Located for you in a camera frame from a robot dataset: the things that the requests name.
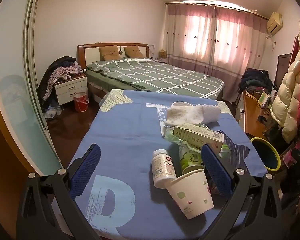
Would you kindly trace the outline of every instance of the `silver bolt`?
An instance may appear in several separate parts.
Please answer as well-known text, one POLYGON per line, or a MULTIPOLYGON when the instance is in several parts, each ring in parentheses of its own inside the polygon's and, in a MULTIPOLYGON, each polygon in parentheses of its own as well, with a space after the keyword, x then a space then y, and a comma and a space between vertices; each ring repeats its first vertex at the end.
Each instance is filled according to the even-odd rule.
POLYGON ((35 173, 34 172, 31 172, 29 175, 28 175, 28 178, 29 179, 33 179, 35 177, 35 173))
POLYGON ((237 169, 237 174, 244 175, 244 170, 243 169, 237 169))
POLYGON ((267 173, 267 174, 266 174, 266 178, 267 178, 267 179, 272 179, 273 177, 272 177, 272 175, 271 175, 270 173, 267 173))
POLYGON ((66 172, 67 172, 67 170, 64 169, 64 168, 61 168, 61 169, 58 170, 58 174, 59 174, 59 175, 63 175, 63 174, 65 174, 66 172))

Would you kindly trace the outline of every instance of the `television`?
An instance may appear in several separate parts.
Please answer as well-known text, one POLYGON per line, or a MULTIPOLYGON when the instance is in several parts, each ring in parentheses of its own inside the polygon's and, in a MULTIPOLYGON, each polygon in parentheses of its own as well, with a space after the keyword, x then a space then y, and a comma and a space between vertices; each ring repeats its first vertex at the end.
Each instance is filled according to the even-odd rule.
POLYGON ((288 72, 291 55, 292 53, 279 55, 278 57, 277 72, 275 73, 275 79, 273 84, 273 89, 276 91, 278 91, 284 75, 288 72))

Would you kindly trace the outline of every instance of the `pink curtain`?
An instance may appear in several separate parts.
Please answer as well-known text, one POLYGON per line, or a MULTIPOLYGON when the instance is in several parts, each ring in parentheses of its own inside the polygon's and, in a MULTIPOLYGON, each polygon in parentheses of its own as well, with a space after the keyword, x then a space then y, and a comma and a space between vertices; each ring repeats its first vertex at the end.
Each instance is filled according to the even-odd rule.
POLYGON ((267 20, 213 5, 168 5, 164 44, 168 63, 225 82, 224 99, 234 102, 247 68, 258 69, 267 20))

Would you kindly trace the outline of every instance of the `pillow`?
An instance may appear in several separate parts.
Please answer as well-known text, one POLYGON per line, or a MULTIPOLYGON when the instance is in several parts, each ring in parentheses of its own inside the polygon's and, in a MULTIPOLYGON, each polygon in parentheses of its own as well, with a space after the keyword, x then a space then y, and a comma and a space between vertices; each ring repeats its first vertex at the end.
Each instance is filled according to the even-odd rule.
POLYGON ((121 59, 117 45, 100 47, 99 51, 103 60, 121 59))
POLYGON ((124 49, 125 54, 128 57, 136 57, 136 58, 145 57, 140 52, 140 49, 138 46, 126 46, 126 47, 123 47, 123 49, 124 49))

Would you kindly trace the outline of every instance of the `blue tablecloth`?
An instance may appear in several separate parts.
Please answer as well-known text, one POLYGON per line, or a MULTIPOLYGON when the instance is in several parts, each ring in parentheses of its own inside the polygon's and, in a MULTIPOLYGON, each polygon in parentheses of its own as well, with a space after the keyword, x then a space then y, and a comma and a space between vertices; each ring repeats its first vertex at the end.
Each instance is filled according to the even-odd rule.
MULTIPOLYGON (((133 103, 115 105, 108 112, 99 111, 90 130, 74 155, 82 157, 91 144, 101 148, 101 160, 76 203, 89 223, 101 236, 110 239, 195 239, 212 223, 225 203, 213 195, 214 208, 188 220, 165 189, 153 185, 153 151, 167 149, 180 174, 178 145, 166 141, 160 133, 155 107, 170 106, 175 101, 193 105, 217 102, 188 96, 125 90, 133 103)), ((266 169, 248 137, 236 120, 221 113, 212 130, 222 130, 235 144, 250 149, 245 163, 251 175, 262 177, 266 169)), ((244 217, 240 215, 236 225, 244 217)))

